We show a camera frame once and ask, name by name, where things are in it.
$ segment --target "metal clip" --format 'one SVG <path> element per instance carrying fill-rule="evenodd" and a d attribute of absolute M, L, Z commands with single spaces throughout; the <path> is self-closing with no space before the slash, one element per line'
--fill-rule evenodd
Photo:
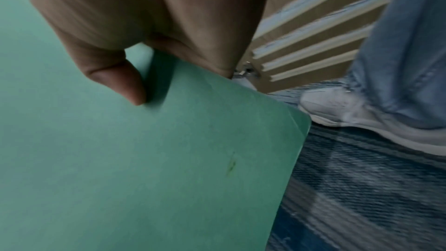
<path fill-rule="evenodd" d="M 243 71 L 235 72 L 233 78 L 241 79 L 246 77 L 254 77 L 259 78 L 260 74 L 254 69 L 250 62 L 246 62 L 243 64 Z"/>

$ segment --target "stain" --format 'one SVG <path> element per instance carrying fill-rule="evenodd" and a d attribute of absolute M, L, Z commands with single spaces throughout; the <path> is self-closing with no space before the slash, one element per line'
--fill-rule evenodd
<path fill-rule="evenodd" d="M 227 177 L 231 174 L 231 172 L 234 170 L 236 165 L 237 165 L 237 162 L 234 159 L 234 157 L 232 157 L 231 160 L 229 161 L 229 164 L 228 164 L 228 171 L 226 172 L 226 176 Z"/>

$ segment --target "hand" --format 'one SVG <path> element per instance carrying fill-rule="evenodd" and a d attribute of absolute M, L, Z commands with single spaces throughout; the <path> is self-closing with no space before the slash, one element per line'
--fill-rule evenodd
<path fill-rule="evenodd" d="M 260 21 L 265 0 L 31 0 L 81 72 L 146 101 L 124 49 L 139 42 L 230 78 Z"/>

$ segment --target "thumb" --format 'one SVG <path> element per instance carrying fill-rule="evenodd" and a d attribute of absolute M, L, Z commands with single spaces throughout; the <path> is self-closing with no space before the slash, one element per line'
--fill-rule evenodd
<path fill-rule="evenodd" d="M 53 28 L 76 66 L 87 78 L 114 90 L 133 105 L 146 102 L 147 94 L 141 75 L 125 58 L 124 50 L 97 48 Z"/>

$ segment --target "blue carpet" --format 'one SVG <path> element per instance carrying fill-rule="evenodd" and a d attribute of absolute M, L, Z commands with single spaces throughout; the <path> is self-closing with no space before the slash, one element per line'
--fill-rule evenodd
<path fill-rule="evenodd" d="M 303 91 L 270 94 L 297 106 Z M 313 124 L 268 251 L 446 250 L 446 159 L 357 128 Z"/>

